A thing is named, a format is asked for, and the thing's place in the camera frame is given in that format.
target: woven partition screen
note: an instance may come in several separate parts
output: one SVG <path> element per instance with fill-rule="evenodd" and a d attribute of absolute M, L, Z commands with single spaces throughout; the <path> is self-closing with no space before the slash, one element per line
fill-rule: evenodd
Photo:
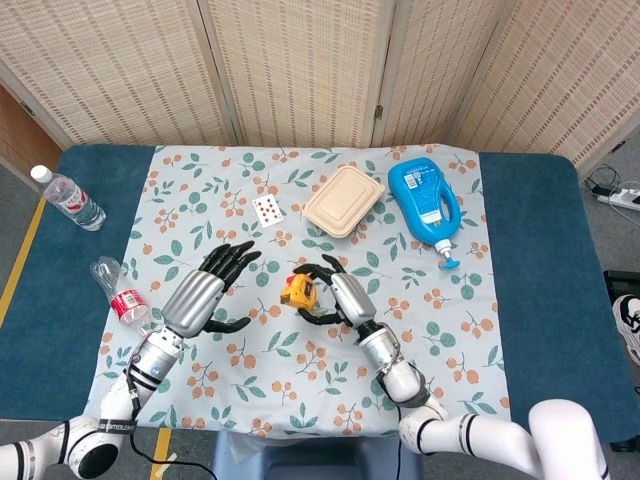
<path fill-rule="evenodd" d="M 443 142 L 505 0 L 398 3 L 374 145 Z"/>
<path fill-rule="evenodd" d="M 208 6 L 247 144 L 369 146 L 393 2 Z"/>
<path fill-rule="evenodd" d="M 0 56 L 75 143 L 231 141 L 186 2 L 2 2 Z"/>
<path fill-rule="evenodd" d="M 451 142 L 579 167 L 640 101 L 640 2 L 517 3 Z"/>

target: power strip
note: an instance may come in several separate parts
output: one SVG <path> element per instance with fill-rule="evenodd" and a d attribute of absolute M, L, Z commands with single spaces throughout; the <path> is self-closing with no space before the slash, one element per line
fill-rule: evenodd
<path fill-rule="evenodd" d="M 602 203 L 611 203 L 616 207 L 629 208 L 640 212 L 640 190 L 621 188 L 619 193 L 614 193 L 611 197 L 597 195 L 596 199 Z"/>

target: blue chair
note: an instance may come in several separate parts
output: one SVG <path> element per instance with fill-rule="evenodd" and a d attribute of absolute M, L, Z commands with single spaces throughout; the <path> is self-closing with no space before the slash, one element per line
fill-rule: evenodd
<path fill-rule="evenodd" d="M 216 435 L 213 471 L 220 480 L 393 480 L 398 437 L 313 438 L 288 447 L 265 447 L 235 463 L 226 432 Z M 422 480 L 420 456 L 404 446 L 401 480 Z"/>

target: container lid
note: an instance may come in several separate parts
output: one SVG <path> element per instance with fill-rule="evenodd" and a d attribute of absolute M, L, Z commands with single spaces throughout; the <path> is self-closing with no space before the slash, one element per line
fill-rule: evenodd
<path fill-rule="evenodd" d="M 53 178 L 53 173 L 44 165 L 36 165 L 31 169 L 31 178 L 38 183 L 49 183 Z"/>
<path fill-rule="evenodd" d="M 384 185 L 352 166 L 342 166 L 311 197 L 302 214 L 336 238 L 358 225 L 384 192 Z"/>

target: floral tablecloth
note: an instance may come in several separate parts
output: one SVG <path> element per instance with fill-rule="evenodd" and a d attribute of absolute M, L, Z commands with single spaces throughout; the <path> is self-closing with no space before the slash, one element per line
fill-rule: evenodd
<path fill-rule="evenodd" d="M 301 215 L 304 203 L 339 165 L 351 164 L 386 185 L 397 162 L 434 160 L 462 209 L 452 239 L 454 271 L 440 271 L 429 246 L 416 241 L 389 193 L 345 239 Z M 251 200 L 275 195 L 284 222 L 261 228 Z M 397 412 L 374 380 L 346 326 L 318 327 L 279 305 L 293 268 L 339 258 L 398 335 L 404 355 L 452 413 L 509 419 L 500 329 L 478 155 L 444 145 L 378 149 L 161 146 L 156 148 L 132 226 L 123 267 L 153 307 L 154 322 L 182 278 L 223 242 L 253 239 L 249 265 L 216 310 L 253 322 L 232 335 L 187 341 L 169 376 L 142 410 L 143 426 L 231 430 L 259 437 L 389 435 Z M 320 289 L 320 305 L 331 308 Z M 106 319 L 85 413 L 122 371 L 137 343 L 113 312 Z"/>

